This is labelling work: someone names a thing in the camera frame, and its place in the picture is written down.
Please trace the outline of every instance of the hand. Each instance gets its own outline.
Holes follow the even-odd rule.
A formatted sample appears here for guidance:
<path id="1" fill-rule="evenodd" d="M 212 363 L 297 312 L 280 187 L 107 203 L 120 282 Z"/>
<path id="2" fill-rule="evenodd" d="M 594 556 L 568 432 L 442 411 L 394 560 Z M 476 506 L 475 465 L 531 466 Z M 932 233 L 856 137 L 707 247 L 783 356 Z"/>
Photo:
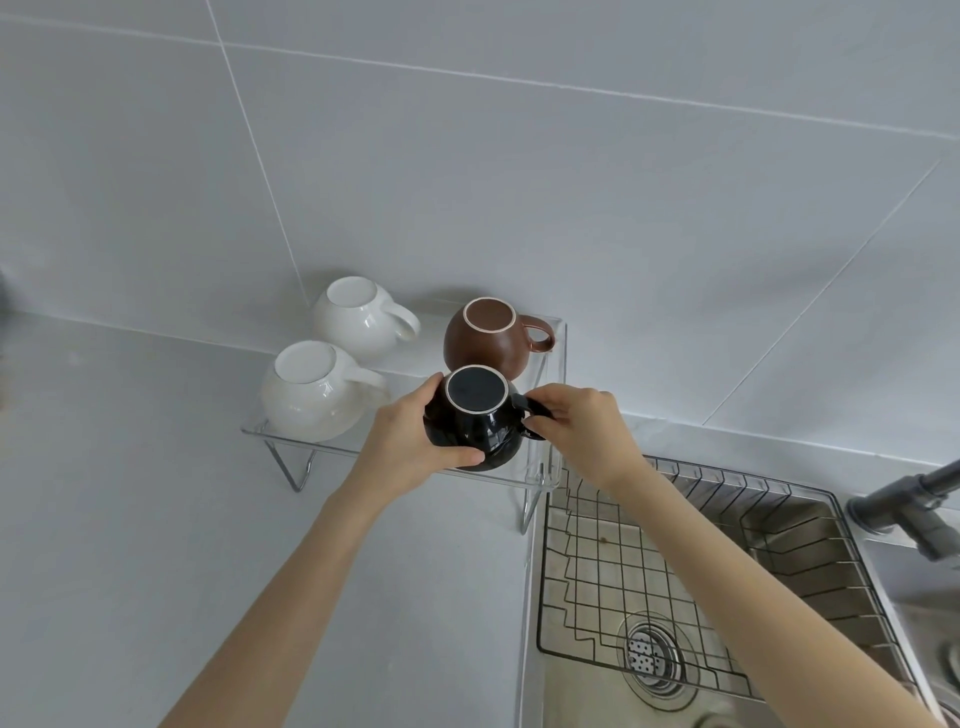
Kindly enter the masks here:
<path id="1" fill-rule="evenodd" d="M 483 462 L 484 453 L 478 449 L 439 448 L 427 439 L 423 408 L 443 378 L 434 374 L 410 394 L 377 410 L 345 486 L 364 490 L 382 508 L 437 471 Z"/>
<path id="2" fill-rule="evenodd" d="M 524 423 L 549 440 L 587 482 L 613 491 L 636 480 L 647 467 L 610 392 L 547 384 L 527 392 L 556 420 L 530 417 Z"/>

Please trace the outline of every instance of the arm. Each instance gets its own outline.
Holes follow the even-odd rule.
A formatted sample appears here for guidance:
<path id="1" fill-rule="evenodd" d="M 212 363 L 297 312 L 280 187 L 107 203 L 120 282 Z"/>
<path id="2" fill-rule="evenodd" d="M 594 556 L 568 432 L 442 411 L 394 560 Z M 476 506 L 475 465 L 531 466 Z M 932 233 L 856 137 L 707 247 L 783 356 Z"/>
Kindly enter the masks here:
<path id="1" fill-rule="evenodd" d="M 893 677 L 646 462 L 613 395 L 550 384 L 528 396 L 557 417 L 528 426 L 636 519 L 788 728 L 938 728 Z"/>
<path id="2" fill-rule="evenodd" d="M 483 460 L 479 450 L 437 448 L 427 440 L 423 408 L 440 380 L 433 375 L 377 412 L 347 480 L 160 728 L 283 724 L 380 512 L 430 474 Z"/>

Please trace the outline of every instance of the dish rack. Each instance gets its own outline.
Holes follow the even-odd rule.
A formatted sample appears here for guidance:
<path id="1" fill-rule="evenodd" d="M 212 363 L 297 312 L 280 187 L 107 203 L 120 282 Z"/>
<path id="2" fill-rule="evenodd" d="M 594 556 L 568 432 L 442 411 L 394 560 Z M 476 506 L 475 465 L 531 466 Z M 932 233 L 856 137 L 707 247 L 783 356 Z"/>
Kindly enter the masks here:
<path id="1" fill-rule="evenodd" d="M 368 367 L 382 374 L 390 386 L 394 400 L 419 387 L 429 376 L 446 371 L 444 364 L 444 333 L 450 318 L 459 310 L 459 303 L 427 300 L 410 305 L 410 309 L 420 319 L 420 335 L 413 342 L 400 342 L 376 364 Z M 520 392 L 528 392 L 548 382 L 566 382 L 566 323 L 558 318 L 540 316 L 554 329 L 556 344 L 547 353 L 531 353 L 530 361 L 523 374 L 514 379 L 514 385 Z M 367 439 L 367 433 L 373 423 L 373 413 L 368 412 L 354 427 L 343 435 L 322 443 L 309 443 L 284 437 L 276 432 L 263 412 L 259 402 L 240 429 L 247 435 L 263 441 L 273 456 L 287 482 L 294 492 L 299 493 L 306 486 L 310 474 L 316 467 L 316 456 L 320 452 L 334 452 L 341 455 L 356 456 Z M 290 453 L 308 450 L 305 463 L 297 469 L 288 465 Z M 287 459 L 281 454 L 287 452 Z M 447 473 L 459 477 L 486 480 L 502 485 L 526 489 L 523 511 L 520 517 L 520 530 L 526 533 L 536 512 L 540 496 L 553 490 L 561 481 L 563 459 L 560 453 L 548 442 L 523 438 L 523 444 L 516 456 L 506 465 L 484 473 L 467 473 L 448 470 Z"/>
<path id="2" fill-rule="evenodd" d="M 831 493 L 647 460 L 766 570 L 917 692 Z M 652 695 L 674 706 L 666 710 L 689 704 L 690 689 L 762 700 L 676 573 L 616 502 L 570 473 L 547 499 L 543 528 L 541 652 L 618 669 L 642 699 Z"/>

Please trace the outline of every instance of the brown mug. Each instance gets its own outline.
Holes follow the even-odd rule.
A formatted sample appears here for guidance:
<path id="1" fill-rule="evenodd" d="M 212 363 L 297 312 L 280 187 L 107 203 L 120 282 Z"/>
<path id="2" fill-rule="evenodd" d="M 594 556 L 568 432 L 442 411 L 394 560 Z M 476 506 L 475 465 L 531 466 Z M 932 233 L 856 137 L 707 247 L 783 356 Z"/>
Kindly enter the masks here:
<path id="1" fill-rule="evenodd" d="M 534 341 L 527 332 L 536 328 L 546 334 Z M 534 316 L 524 316 L 506 301 L 473 299 L 450 319 L 444 336 L 444 361 L 451 372 L 468 364 L 496 369 L 507 379 L 516 379 L 530 360 L 530 352 L 549 352 L 557 339 L 553 328 Z"/>

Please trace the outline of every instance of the black mug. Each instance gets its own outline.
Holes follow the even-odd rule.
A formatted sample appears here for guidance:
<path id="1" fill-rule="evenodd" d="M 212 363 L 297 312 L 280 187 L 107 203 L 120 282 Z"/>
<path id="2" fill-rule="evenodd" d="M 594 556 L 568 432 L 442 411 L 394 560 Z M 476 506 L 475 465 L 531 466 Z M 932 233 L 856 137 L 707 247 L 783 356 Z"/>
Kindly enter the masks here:
<path id="1" fill-rule="evenodd" d="M 524 437 L 543 439 L 523 423 L 531 414 L 553 418 L 549 409 L 521 395 L 496 369 L 467 364 L 444 377 L 423 409 L 423 426 L 434 445 L 486 453 L 479 465 L 459 469 L 478 473 L 507 463 Z"/>

